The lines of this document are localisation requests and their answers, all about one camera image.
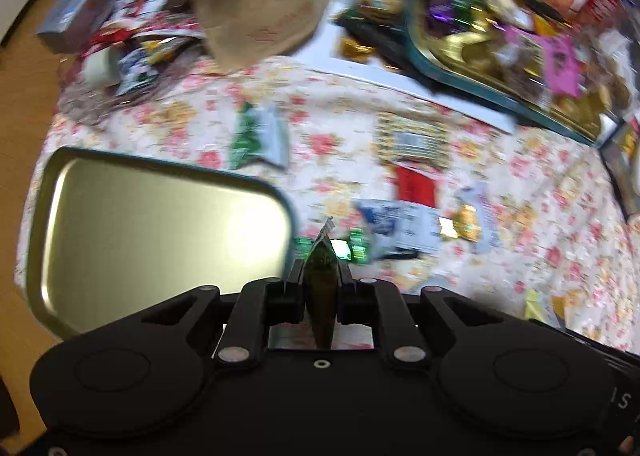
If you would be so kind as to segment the green pea snack packet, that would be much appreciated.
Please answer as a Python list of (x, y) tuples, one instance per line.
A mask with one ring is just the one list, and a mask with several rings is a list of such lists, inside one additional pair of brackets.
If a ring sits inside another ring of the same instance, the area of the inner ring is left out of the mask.
[(340, 264), (330, 239), (333, 228), (333, 220), (326, 219), (311, 246), (303, 269), (305, 307), (314, 333), (314, 343), (321, 350), (329, 350), (332, 346), (337, 291), (340, 287)]

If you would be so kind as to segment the red white wafer packet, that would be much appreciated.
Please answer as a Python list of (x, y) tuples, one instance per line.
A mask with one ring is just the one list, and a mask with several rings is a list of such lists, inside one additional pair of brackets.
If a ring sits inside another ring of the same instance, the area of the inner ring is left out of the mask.
[(437, 207), (437, 183), (426, 173), (405, 165), (395, 165), (397, 199), (401, 202)]

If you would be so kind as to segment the green white snack packet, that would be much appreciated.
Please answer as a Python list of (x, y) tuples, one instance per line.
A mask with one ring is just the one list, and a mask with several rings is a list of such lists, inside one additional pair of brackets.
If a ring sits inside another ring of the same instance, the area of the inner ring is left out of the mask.
[(288, 169), (288, 125), (278, 105), (245, 102), (242, 106), (231, 141), (229, 168), (240, 169), (253, 161)]

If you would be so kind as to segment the green foil candy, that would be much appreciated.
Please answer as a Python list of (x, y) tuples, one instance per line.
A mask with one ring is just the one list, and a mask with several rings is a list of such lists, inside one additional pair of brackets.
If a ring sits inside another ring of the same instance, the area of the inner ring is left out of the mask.
[[(331, 246), (340, 260), (357, 265), (367, 265), (371, 261), (370, 242), (361, 229), (351, 229), (349, 235), (340, 239), (330, 239)], [(310, 237), (296, 237), (294, 251), (297, 258), (306, 259), (311, 252), (314, 240)]]

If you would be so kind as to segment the blue white candy packet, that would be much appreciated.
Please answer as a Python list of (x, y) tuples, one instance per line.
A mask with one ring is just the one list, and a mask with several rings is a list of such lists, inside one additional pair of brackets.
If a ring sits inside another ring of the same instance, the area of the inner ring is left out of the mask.
[(382, 199), (357, 199), (354, 207), (364, 221), (370, 260), (436, 255), (442, 247), (436, 208)]

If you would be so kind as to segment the gold wrapped candy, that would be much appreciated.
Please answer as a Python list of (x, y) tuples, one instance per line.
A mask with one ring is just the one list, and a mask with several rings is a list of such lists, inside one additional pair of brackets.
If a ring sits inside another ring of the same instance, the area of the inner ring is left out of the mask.
[(474, 206), (462, 204), (451, 217), (439, 217), (439, 235), (443, 239), (464, 239), (477, 243), (482, 238), (480, 219)]

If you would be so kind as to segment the yellow patterned biscuit packet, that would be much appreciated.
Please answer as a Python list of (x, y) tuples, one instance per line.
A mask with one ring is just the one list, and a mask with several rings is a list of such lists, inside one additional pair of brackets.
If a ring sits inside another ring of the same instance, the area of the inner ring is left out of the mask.
[(449, 128), (438, 121), (378, 112), (375, 147), (383, 163), (416, 161), (439, 170), (450, 165)]

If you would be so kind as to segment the white hawthorn candy bar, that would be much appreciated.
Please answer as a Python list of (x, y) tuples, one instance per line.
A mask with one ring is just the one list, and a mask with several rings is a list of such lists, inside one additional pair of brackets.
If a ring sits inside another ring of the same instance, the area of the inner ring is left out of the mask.
[(492, 249), (501, 246), (498, 232), (498, 222), (488, 194), (486, 182), (479, 182), (464, 187), (458, 192), (458, 198), (462, 204), (468, 204), (475, 208), (480, 237), (473, 242), (472, 252), (477, 255), (488, 254)]

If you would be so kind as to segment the gold metal tray lid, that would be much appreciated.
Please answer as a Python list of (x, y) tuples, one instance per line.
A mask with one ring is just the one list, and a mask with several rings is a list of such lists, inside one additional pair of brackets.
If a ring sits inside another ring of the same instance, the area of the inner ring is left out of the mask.
[(233, 294), (293, 258), (288, 199), (254, 177), (61, 147), (36, 193), (25, 291), (58, 338), (201, 286)]

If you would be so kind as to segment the white flat board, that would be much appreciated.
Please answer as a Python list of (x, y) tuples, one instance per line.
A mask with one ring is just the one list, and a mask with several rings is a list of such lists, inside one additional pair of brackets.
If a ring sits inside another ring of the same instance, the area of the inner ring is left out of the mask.
[(334, 19), (346, 10), (353, 0), (329, 0), (322, 19), (308, 42), (290, 56), (307, 68), (321, 73), (341, 75), (369, 82), (376, 86), (395, 89), (404, 94), (435, 102), (463, 115), (473, 117), (503, 132), (513, 135), (518, 127), (516, 118), (503, 110), (496, 110), (483, 102), (459, 90), (448, 88), (437, 82), (427, 85), (404, 73), (395, 73), (384, 68), (378, 57), (361, 64), (342, 59), (338, 47), (344, 31), (334, 23)]

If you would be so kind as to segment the clear glass snack dish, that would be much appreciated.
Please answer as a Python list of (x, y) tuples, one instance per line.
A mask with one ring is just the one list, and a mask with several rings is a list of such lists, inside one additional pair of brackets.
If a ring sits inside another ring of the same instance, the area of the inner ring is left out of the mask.
[[(111, 113), (171, 91), (204, 54), (204, 31), (194, 16), (161, 11), (150, 18), (117, 18), (93, 35), (87, 48), (60, 76), (56, 112), (96, 126)], [(122, 53), (118, 85), (96, 89), (82, 80), (85, 58), (109, 46)]]

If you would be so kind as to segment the gold teal snack tin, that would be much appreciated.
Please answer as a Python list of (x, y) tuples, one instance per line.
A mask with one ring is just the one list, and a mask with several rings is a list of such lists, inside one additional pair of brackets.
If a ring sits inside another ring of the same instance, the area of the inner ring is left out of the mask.
[[(425, 76), (579, 142), (600, 146), (618, 120), (612, 89), (620, 75), (593, 37), (575, 34), (539, 0), (411, 0), (407, 51)], [(578, 98), (544, 82), (541, 37), (573, 40)]]

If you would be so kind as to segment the roll of tape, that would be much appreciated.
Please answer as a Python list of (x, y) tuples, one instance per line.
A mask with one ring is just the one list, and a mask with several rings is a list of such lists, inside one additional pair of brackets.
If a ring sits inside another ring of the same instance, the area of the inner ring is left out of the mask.
[(84, 83), (96, 89), (118, 85), (122, 80), (118, 62), (122, 53), (115, 46), (96, 51), (85, 58), (81, 75)]

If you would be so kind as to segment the pink snack packet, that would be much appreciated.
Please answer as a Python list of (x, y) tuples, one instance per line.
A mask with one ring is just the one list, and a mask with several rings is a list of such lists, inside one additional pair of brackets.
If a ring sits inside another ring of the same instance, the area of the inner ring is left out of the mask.
[(544, 82), (552, 94), (560, 97), (580, 96), (580, 71), (573, 40), (568, 35), (544, 36)]

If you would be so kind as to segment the grey cardboard box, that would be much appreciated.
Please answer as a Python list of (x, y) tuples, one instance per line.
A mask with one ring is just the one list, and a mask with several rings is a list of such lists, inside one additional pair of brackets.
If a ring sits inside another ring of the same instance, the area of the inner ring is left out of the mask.
[(58, 0), (37, 31), (56, 54), (77, 53), (108, 19), (118, 0)]

